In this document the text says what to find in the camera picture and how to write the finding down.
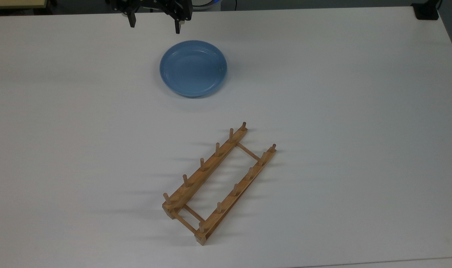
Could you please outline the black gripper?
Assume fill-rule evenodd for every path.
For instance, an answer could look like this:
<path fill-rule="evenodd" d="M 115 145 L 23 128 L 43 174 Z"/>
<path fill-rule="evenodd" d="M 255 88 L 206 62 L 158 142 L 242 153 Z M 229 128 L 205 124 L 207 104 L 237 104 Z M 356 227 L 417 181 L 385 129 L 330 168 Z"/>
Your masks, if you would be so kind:
<path fill-rule="evenodd" d="M 128 18 L 131 28 L 135 27 L 135 13 L 141 7 L 160 10 L 175 20 L 176 34 L 180 34 L 183 21 L 188 21 L 192 18 L 193 11 L 191 0 L 110 0 L 110 6 L 113 11 L 120 12 Z"/>

